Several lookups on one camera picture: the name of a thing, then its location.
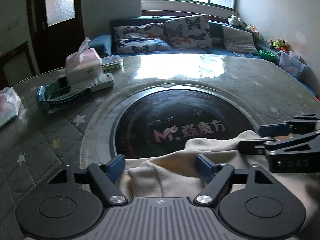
crosshair emblem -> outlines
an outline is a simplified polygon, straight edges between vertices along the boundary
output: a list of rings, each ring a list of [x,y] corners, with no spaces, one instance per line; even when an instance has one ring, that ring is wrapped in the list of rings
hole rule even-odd
[[[157,202],[159,205],[161,205],[161,204],[163,204],[165,201],[164,201],[163,199],[158,199],[156,202]]]

sofa armrest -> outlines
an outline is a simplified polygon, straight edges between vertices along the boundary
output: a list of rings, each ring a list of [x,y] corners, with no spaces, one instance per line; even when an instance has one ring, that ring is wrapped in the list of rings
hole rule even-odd
[[[95,36],[89,43],[89,49],[90,48],[95,49],[101,58],[111,56],[112,35],[105,33]]]

blue sofa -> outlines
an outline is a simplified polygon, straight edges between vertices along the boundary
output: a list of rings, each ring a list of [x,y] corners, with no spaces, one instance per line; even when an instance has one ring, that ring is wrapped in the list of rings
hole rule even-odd
[[[121,20],[112,20],[110,21],[110,29],[113,30],[114,27],[117,26],[139,26],[143,24],[149,23],[164,23],[167,20],[175,19],[177,17],[161,17],[161,16],[153,16],[153,17],[137,17],[131,19],[121,19]],[[222,26],[231,26],[225,23],[219,23],[214,21],[209,21],[210,27],[210,35],[215,38],[223,38]],[[113,39],[112,34],[100,34],[95,36],[89,44],[89,48],[96,49],[97,53],[101,58],[111,56],[115,54],[115,49],[113,47]],[[226,50],[223,45],[217,45],[213,48],[208,49],[177,49],[172,46],[172,50],[166,51],[153,51],[148,53],[135,53],[135,54],[123,54],[121,57],[127,57],[132,55],[146,55],[146,54],[172,54],[172,53],[201,53],[201,54],[217,54],[217,55],[225,55],[225,56],[234,56],[239,57],[239,55]],[[250,57],[250,58],[260,58],[260,56],[254,56],[250,54],[242,54],[242,57]]]

silver bolt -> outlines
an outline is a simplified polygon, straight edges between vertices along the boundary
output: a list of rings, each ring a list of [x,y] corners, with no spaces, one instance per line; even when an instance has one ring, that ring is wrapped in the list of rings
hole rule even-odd
[[[120,203],[123,203],[125,201],[125,198],[122,197],[122,196],[112,196],[110,198],[110,201],[112,203],[120,204]]]
[[[202,196],[197,197],[196,200],[199,203],[207,204],[207,203],[210,203],[212,201],[212,197],[207,196],[207,195],[202,195]]]

gray ribbed plate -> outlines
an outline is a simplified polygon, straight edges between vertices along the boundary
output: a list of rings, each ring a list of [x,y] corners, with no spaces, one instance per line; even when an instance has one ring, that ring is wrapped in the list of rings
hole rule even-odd
[[[126,206],[110,208],[99,225],[76,239],[240,240],[247,238],[228,231],[210,208],[194,206],[186,197],[162,199],[135,197]]]

